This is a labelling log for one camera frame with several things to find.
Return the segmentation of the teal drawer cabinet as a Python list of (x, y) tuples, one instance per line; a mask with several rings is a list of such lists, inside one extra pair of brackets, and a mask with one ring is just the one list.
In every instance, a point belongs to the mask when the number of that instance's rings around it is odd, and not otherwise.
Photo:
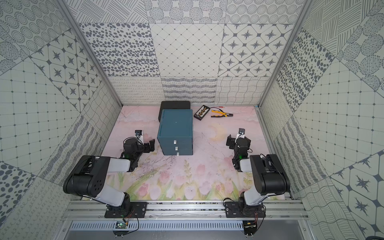
[(163, 110), (157, 140), (165, 156), (193, 155), (193, 110)]

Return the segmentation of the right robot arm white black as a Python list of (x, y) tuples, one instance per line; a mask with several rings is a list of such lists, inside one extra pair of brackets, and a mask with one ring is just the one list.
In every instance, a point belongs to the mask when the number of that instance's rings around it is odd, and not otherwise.
[(254, 186), (241, 193), (238, 200), (239, 210), (243, 215), (261, 210), (265, 199), (290, 191), (290, 180), (278, 156), (249, 155), (251, 140), (245, 137), (243, 129), (235, 138), (228, 136), (226, 146), (234, 151), (232, 163), (235, 170), (251, 173), (253, 177)]

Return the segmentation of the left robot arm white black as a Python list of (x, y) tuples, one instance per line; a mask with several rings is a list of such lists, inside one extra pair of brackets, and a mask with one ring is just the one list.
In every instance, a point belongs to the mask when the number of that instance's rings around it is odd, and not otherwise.
[(148, 143), (143, 140), (141, 135), (126, 138), (119, 158), (82, 156), (64, 181), (64, 193), (93, 199), (127, 215), (132, 209), (129, 194), (118, 191), (105, 182), (110, 174), (133, 172), (138, 167), (142, 154), (155, 150), (154, 139)]

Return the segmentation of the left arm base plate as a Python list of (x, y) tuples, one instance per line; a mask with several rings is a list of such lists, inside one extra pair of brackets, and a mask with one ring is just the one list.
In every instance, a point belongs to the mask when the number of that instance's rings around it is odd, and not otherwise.
[(134, 218), (137, 217), (139, 219), (144, 218), (147, 211), (147, 206), (147, 202), (123, 203), (123, 205), (120, 207), (112, 207), (107, 205), (107, 210), (104, 217), (106, 219), (122, 219), (129, 216)]

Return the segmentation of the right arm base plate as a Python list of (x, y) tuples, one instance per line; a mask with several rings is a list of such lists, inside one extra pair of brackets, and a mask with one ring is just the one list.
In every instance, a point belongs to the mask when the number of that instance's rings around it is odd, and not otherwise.
[(264, 218), (266, 216), (264, 205), (248, 206), (233, 201), (225, 201), (223, 205), (227, 218)]

